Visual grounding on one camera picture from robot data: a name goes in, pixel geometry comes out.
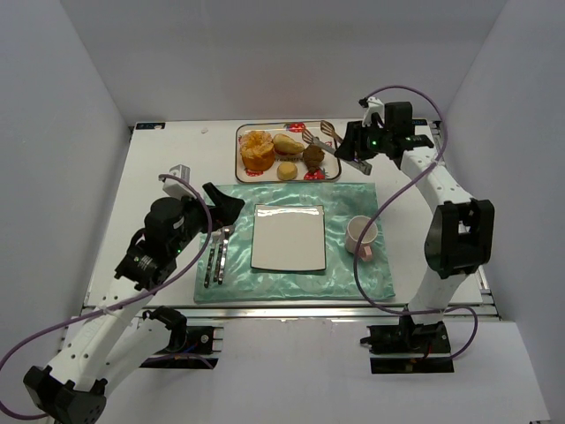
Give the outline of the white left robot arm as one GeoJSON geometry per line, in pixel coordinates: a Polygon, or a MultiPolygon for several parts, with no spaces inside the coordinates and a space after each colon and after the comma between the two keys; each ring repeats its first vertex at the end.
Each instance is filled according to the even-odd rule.
{"type": "Polygon", "coordinates": [[[185,182],[169,181],[165,197],[153,202],[132,237],[105,299],[53,360],[31,367],[24,377],[35,405],[58,423],[95,423],[129,374],[157,352],[185,344],[186,318],[170,307],[157,307],[130,335],[125,331],[165,285],[191,241],[236,222],[245,203],[206,183],[213,202],[208,206],[185,182]]]}

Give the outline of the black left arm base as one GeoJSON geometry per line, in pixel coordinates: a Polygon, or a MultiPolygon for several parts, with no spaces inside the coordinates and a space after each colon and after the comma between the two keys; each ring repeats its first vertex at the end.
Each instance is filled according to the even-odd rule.
{"type": "Polygon", "coordinates": [[[184,332],[146,359],[141,368],[212,370],[218,364],[223,348],[224,327],[188,322],[184,332]]]}

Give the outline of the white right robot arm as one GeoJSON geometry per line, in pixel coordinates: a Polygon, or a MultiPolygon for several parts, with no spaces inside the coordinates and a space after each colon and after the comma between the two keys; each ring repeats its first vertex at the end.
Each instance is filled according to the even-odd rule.
{"type": "Polygon", "coordinates": [[[456,290],[491,257],[494,206],[467,193],[426,135],[418,135],[410,102],[361,100],[362,119],[346,126],[335,156],[367,173],[366,160],[385,155],[416,187],[433,219],[424,244],[427,269],[403,310],[416,326],[441,322],[456,290]]]}

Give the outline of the silver metal tongs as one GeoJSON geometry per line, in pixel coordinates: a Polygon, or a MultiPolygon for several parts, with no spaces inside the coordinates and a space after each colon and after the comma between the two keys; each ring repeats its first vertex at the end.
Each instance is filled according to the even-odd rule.
{"type": "Polygon", "coordinates": [[[322,134],[327,135],[332,139],[330,145],[327,145],[325,142],[322,142],[319,137],[314,136],[308,129],[304,129],[301,133],[302,141],[308,145],[315,145],[324,150],[325,152],[333,155],[337,159],[339,159],[342,163],[348,164],[351,168],[354,168],[361,172],[366,176],[370,176],[373,170],[373,166],[364,160],[359,160],[356,156],[352,160],[345,160],[336,155],[337,149],[341,146],[343,139],[339,136],[334,126],[326,121],[320,121],[320,131],[322,134]]]}

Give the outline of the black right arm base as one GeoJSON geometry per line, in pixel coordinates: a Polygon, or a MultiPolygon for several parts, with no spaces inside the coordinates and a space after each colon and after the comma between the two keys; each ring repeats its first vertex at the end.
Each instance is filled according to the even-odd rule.
{"type": "Polygon", "coordinates": [[[373,375],[451,374],[455,372],[444,322],[415,325],[405,317],[396,325],[373,325],[359,343],[369,349],[373,375]]]}

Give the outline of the brown chocolate croissant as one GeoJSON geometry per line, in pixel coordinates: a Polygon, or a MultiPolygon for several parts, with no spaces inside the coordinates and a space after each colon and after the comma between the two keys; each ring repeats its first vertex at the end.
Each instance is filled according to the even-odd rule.
{"type": "Polygon", "coordinates": [[[303,162],[309,173],[316,172],[324,158],[324,150],[316,145],[309,145],[302,154],[303,162]]]}

